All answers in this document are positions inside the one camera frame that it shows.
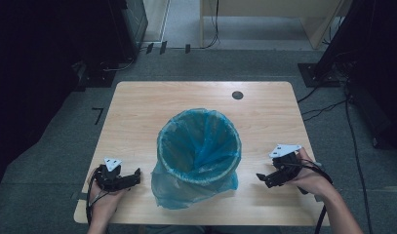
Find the black cable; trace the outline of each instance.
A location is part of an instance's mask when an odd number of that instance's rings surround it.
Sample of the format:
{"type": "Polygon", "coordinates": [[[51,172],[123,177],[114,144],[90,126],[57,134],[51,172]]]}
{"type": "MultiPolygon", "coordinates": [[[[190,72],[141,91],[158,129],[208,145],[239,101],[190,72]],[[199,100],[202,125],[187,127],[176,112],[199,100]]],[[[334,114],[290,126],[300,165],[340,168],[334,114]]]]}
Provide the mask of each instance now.
{"type": "Polygon", "coordinates": [[[307,159],[300,159],[301,161],[304,161],[304,162],[307,162],[307,163],[309,163],[309,164],[311,164],[311,165],[314,165],[314,166],[317,166],[314,162],[312,162],[312,161],[310,161],[310,160],[307,160],[307,159]]]}
{"type": "Polygon", "coordinates": [[[219,10],[219,0],[217,0],[216,22],[214,22],[213,17],[211,17],[211,21],[213,22],[213,26],[216,29],[216,35],[214,36],[213,41],[210,43],[210,45],[208,45],[206,47],[200,47],[199,49],[208,49],[208,48],[214,46],[217,41],[219,41],[219,38],[218,38],[218,10],[219,10]]]}
{"type": "Polygon", "coordinates": [[[308,98],[309,98],[314,92],[316,92],[316,90],[319,89],[320,87],[323,87],[323,86],[326,85],[327,83],[332,83],[332,82],[328,82],[328,81],[323,81],[323,80],[322,80],[322,78],[325,77],[325,76],[327,76],[330,72],[331,72],[331,70],[328,71],[328,72],[326,72],[326,73],[324,73],[321,77],[319,77],[318,80],[320,80],[321,82],[320,82],[317,86],[315,86],[314,89],[313,89],[310,93],[308,93],[308,95],[306,95],[305,97],[300,98],[300,99],[298,100],[298,103],[300,103],[300,102],[302,102],[302,101],[308,99],[308,98]]]}
{"type": "Polygon", "coordinates": [[[344,102],[346,102],[346,101],[347,101],[347,99],[342,100],[342,101],[339,101],[338,103],[335,103],[335,104],[331,104],[331,105],[329,105],[329,106],[327,106],[327,107],[325,107],[325,108],[322,108],[322,109],[314,109],[314,110],[309,110],[309,111],[307,111],[307,112],[301,113],[301,115],[305,115],[305,114],[308,114],[308,113],[311,113],[311,112],[317,112],[317,111],[319,111],[319,113],[317,113],[317,114],[315,114],[315,115],[313,115],[313,116],[311,116],[311,117],[309,117],[309,118],[307,118],[307,119],[303,119],[302,121],[304,121],[304,122],[305,122],[305,121],[309,121],[309,120],[311,120],[311,119],[313,119],[313,118],[319,116],[321,113],[323,113],[323,111],[331,111],[331,110],[333,110],[336,106],[338,106],[338,105],[340,105],[340,104],[342,104],[342,103],[344,103],[344,102]]]}
{"type": "Polygon", "coordinates": [[[99,196],[95,201],[92,202],[91,207],[92,207],[98,200],[100,200],[100,198],[106,196],[107,194],[109,194],[109,192],[106,192],[105,194],[99,196]]]}
{"type": "Polygon", "coordinates": [[[121,71],[121,70],[125,70],[130,65],[132,65],[132,63],[134,63],[134,59],[132,59],[131,62],[128,65],[126,65],[126,66],[118,67],[118,68],[106,68],[103,71],[121,71]]]}
{"type": "Polygon", "coordinates": [[[88,193],[86,194],[86,218],[87,218],[87,220],[88,220],[89,226],[91,225],[91,222],[92,222],[92,207],[90,206],[89,203],[90,203],[90,199],[91,199],[92,185],[93,185],[93,183],[94,183],[94,181],[95,181],[95,173],[96,173],[97,171],[98,171],[98,170],[96,170],[96,171],[92,174],[91,180],[90,180],[90,182],[89,182],[88,193]]]}
{"type": "Polygon", "coordinates": [[[340,28],[340,26],[341,26],[341,21],[342,21],[342,20],[344,20],[344,17],[338,18],[337,30],[340,28]]]}
{"type": "Polygon", "coordinates": [[[325,45],[330,45],[330,42],[328,42],[328,41],[326,40],[326,38],[323,39],[322,43],[325,44],[325,45]]]}
{"type": "Polygon", "coordinates": [[[323,219],[326,215],[326,206],[323,206],[322,212],[320,213],[319,219],[317,220],[316,229],[314,229],[314,234],[320,233],[320,228],[322,227],[323,219]]]}
{"type": "Polygon", "coordinates": [[[348,101],[346,102],[345,109],[346,109],[347,123],[349,124],[349,129],[350,129],[350,132],[351,132],[352,138],[353,138],[354,155],[355,155],[355,159],[356,159],[357,171],[359,173],[360,181],[362,183],[362,190],[363,190],[363,197],[364,197],[364,201],[365,201],[365,210],[366,210],[366,218],[368,220],[369,233],[373,234],[374,230],[372,228],[371,214],[369,212],[368,192],[366,191],[365,180],[363,178],[362,168],[360,166],[359,153],[358,153],[358,150],[357,150],[356,136],[354,134],[353,126],[352,126],[351,121],[350,121],[348,101]]]}
{"type": "Polygon", "coordinates": [[[332,42],[332,27],[329,27],[329,41],[332,42]]]}

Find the round hole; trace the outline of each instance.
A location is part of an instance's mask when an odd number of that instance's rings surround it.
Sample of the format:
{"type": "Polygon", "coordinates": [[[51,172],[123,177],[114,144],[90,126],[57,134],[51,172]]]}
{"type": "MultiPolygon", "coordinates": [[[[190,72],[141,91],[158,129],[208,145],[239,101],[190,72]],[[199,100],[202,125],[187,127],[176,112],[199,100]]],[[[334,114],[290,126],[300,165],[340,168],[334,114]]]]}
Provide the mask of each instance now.
{"type": "Polygon", "coordinates": [[[239,91],[235,91],[234,93],[232,93],[232,97],[234,99],[242,99],[244,97],[243,93],[239,92],[239,91]]]}

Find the human hand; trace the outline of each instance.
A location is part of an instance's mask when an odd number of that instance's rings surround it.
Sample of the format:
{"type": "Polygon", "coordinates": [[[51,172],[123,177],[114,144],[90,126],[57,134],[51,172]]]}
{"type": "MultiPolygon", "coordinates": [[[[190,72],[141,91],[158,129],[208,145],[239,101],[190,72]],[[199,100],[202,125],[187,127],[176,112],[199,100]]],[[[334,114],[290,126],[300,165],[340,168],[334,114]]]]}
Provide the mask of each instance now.
{"type": "Polygon", "coordinates": [[[116,192],[107,193],[101,190],[101,188],[95,181],[93,182],[89,201],[93,203],[94,200],[96,200],[98,197],[101,198],[98,199],[92,206],[92,222],[89,227],[88,233],[105,232],[107,224],[115,214],[120,200],[123,198],[128,190],[122,189],[116,192]]]}
{"type": "MultiPolygon", "coordinates": [[[[306,166],[312,165],[312,159],[308,156],[304,148],[301,148],[297,154],[301,163],[306,166]]],[[[294,179],[286,182],[292,184],[314,195],[323,196],[325,192],[335,190],[333,186],[321,175],[313,172],[310,169],[303,168],[294,179]]]]}

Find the trash bag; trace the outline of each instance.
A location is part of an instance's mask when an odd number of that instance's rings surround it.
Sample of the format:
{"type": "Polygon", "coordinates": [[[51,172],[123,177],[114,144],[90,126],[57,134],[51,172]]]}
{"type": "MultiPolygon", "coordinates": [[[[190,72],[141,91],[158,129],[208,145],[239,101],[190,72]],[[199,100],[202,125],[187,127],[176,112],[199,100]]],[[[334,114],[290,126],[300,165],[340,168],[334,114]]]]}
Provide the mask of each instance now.
{"type": "Polygon", "coordinates": [[[184,209],[238,187],[241,140],[231,121],[215,110],[190,109],[161,130],[152,192],[158,206],[184,209]]]}

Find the bin rim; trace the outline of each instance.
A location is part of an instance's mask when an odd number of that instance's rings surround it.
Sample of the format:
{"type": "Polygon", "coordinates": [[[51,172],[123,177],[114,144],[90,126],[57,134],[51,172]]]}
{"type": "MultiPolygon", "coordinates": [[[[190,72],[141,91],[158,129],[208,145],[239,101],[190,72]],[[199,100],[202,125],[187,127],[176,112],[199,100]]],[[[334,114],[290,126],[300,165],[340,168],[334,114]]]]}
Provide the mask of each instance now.
{"type": "Polygon", "coordinates": [[[157,154],[158,154],[158,158],[161,160],[163,166],[165,167],[165,169],[167,170],[167,172],[173,176],[175,176],[176,178],[185,181],[185,182],[189,182],[189,183],[196,183],[196,184],[204,184],[204,183],[210,183],[219,179],[222,179],[223,177],[234,173],[235,169],[238,167],[238,163],[241,160],[241,140],[240,137],[238,135],[237,130],[234,128],[234,125],[232,124],[232,122],[225,117],[225,115],[223,115],[222,113],[220,113],[219,111],[216,110],[207,110],[205,108],[196,108],[196,109],[188,109],[188,110],[184,110],[181,113],[179,113],[178,115],[176,115],[175,117],[171,118],[171,120],[162,128],[161,132],[159,133],[158,136],[158,150],[157,150],[157,154]],[[232,160],[230,166],[221,174],[215,176],[215,177],[211,177],[211,178],[201,178],[201,179],[192,179],[192,178],[186,178],[181,176],[180,173],[176,173],[174,169],[172,169],[167,161],[162,157],[162,155],[160,154],[160,152],[162,152],[162,144],[160,143],[161,138],[162,138],[162,133],[163,131],[169,126],[171,125],[173,122],[175,122],[174,120],[182,117],[184,114],[186,114],[187,112],[193,112],[193,111],[205,111],[205,113],[214,113],[219,115],[219,117],[222,118],[223,122],[225,123],[225,127],[231,131],[234,136],[235,136],[235,141],[236,141],[236,145],[237,145],[237,156],[234,157],[234,159],[232,160]]]}

